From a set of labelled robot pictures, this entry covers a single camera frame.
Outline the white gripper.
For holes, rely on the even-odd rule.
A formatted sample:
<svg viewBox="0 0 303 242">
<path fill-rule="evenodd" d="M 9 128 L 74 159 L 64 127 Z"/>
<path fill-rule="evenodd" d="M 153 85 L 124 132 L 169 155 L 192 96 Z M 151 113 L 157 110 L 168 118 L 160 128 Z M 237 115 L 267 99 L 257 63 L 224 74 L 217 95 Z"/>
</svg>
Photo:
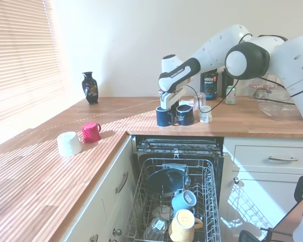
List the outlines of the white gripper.
<svg viewBox="0 0 303 242">
<path fill-rule="evenodd" d="M 179 106 L 179 99 L 186 93 L 186 88 L 182 87 L 174 93 L 162 92 L 160 104 L 162 109 L 177 108 Z"/>
</svg>

